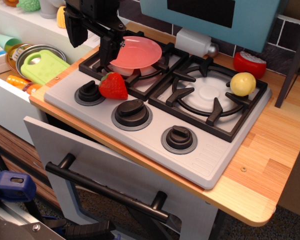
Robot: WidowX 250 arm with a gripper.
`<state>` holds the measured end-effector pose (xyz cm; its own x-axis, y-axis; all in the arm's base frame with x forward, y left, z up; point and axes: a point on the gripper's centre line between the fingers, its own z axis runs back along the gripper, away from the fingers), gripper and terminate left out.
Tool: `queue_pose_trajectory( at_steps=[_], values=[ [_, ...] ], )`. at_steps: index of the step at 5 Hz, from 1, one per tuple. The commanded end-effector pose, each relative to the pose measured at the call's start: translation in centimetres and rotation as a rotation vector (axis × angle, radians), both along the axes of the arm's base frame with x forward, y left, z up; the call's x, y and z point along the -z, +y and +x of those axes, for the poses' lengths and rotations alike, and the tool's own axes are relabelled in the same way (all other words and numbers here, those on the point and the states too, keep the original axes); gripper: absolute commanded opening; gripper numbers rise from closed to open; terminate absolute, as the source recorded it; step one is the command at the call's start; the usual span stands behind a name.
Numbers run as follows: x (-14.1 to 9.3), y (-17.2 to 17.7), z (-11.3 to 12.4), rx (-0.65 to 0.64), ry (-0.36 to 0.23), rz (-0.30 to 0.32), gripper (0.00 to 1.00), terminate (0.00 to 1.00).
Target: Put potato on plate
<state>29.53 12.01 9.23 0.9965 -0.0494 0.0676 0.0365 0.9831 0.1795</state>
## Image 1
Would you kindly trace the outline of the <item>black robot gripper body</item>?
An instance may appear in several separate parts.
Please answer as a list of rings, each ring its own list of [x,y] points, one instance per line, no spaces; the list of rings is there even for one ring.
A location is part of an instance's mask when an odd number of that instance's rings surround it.
[[[120,2],[118,0],[67,0],[65,7],[72,8],[84,20],[82,25],[99,37],[123,37],[126,26],[117,15]]]

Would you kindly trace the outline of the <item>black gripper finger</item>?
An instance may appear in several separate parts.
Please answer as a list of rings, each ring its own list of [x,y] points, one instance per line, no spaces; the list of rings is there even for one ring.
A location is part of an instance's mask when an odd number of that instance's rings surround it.
[[[82,25],[84,18],[70,7],[65,7],[64,10],[65,27],[69,41],[74,48],[77,48],[88,38],[88,30]]]
[[[121,36],[105,35],[101,37],[99,46],[100,65],[106,67],[110,62],[115,60],[122,45],[123,38]]]

